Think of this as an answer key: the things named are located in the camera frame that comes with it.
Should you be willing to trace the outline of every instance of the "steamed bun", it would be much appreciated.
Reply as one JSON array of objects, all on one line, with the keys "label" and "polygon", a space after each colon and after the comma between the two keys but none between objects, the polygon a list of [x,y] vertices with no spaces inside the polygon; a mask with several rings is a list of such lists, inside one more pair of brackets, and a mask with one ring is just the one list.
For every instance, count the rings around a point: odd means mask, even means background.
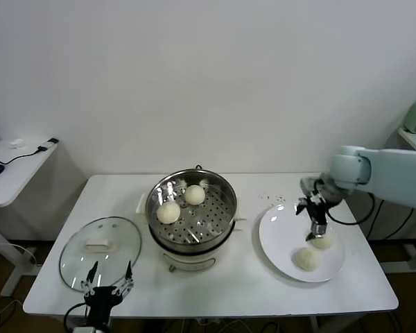
[{"label": "steamed bun", "polygon": [[179,219],[180,207],[177,203],[164,203],[157,210],[157,218],[163,224],[172,224]]},{"label": "steamed bun", "polygon": [[321,253],[310,248],[301,248],[293,255],[295,265],[305,271],[314,271],[322,263]]},{"label": "steamed bun", "polygon": [[203,200],[205,200],[205,191],[199,185],[191,185],[185,191],[184,197],[185,201],[190,205],[200,205],[201,203],[203,203]]},{"label": "steamed bun", "polygon": [[330,234],[325,234],[322,238],[315,238],[310,240],[310,243],[315,248],[326,250],[333,245],[333,237]]}]

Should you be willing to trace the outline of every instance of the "glass lid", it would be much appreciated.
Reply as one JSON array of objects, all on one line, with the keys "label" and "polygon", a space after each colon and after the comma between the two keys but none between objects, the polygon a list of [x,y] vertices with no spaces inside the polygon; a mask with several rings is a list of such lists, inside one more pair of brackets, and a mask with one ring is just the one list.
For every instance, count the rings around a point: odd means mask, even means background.
[{"label": "glass lid", "polygon": [[118,216],[104,217],[81,228],[64,246],[59,261],[62,280],[82,291],[81,282],[98,262],[94,287],[110,286],[125,276],[128,263],[134,266],[141,248],[137,226]]}]

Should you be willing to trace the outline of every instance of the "robotic arm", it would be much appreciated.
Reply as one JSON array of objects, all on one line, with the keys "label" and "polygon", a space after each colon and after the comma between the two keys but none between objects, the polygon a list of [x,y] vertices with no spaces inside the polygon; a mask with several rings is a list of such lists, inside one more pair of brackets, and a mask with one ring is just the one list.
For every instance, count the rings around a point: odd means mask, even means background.
[{"label": "robotic arm", "polygon": [[331,157],[328,173],[302,178],[296,214],[306,209],[311,219],[307,240],[322,237],[326,214],[355,189],[378,198],[416,208],[416,151],[341,146]]}]

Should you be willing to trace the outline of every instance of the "perforated steel tray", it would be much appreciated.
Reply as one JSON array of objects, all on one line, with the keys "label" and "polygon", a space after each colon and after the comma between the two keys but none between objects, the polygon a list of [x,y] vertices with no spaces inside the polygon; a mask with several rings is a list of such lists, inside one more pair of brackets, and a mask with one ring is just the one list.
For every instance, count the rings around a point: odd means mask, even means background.
[{"label": "perforated steel tray", "polygon": [[[184,199],[187,187],[200,185],[205,200],[197,206]],[[172,224],[157,219],[157,209],[166,202],[180,206]],[[178,171],[157,184],[146,199],[146,216],[156,241],[178,253],[199,253],[215,248],[234,227],[237,199],[232,186],[216,173],[202,169]]]}]

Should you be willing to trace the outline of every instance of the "white table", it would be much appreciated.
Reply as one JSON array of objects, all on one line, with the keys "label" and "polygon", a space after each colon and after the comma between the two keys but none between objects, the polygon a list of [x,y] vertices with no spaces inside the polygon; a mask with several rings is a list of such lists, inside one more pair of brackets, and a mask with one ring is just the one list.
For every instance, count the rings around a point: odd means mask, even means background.
[{"label": "white table", "polygon": [[[146,218],[136,214],[143,193],[161,179],[148,176],[93,176],[61,230],[24,302],[34,315],[63,316],[83,295],[61,280],[58,260],[70,236],[104,216],[123,216],[139,226],[144,241],[133,274],[135,287],[112,310],[117,318],[188,318],[314,316],[388,311],[398,300],[358,226],[333,225],[342,237],[346,261],[333,280],[308,284],[284,277],[265,258],[257,242],[261,213],[283,196],[287,203],[302,195],[299,181],[308,174],[228,174],[239,199],[240,215],[227,241],[227,254],[207,271],[170,273],[152,240]],[[354,221],[346,203],[333,215]],[[79,309],[73,314],[83,315]]]},{"label": "white table", "polygon": [[[0,141],[0,160],[7,162],[14,157],[31,154],[37,150],[40,144],[43,142],[32,142],[22,148],[12,148],[10,142]],[[56,147],[57,145],[54,145],[47,151],[23,157],[5,166],[4,171],[0,174],[0,207],[5,207],[16,199]],[[0,244],[7,243],[6,238],[0,234]],[[21,276],[37,275],[40,268],[31,264],[28,254],[23,255],[12,246],[0,245],[0,254],[15,265],[14,271],[0,293],[2,296],[11,296]]]}]

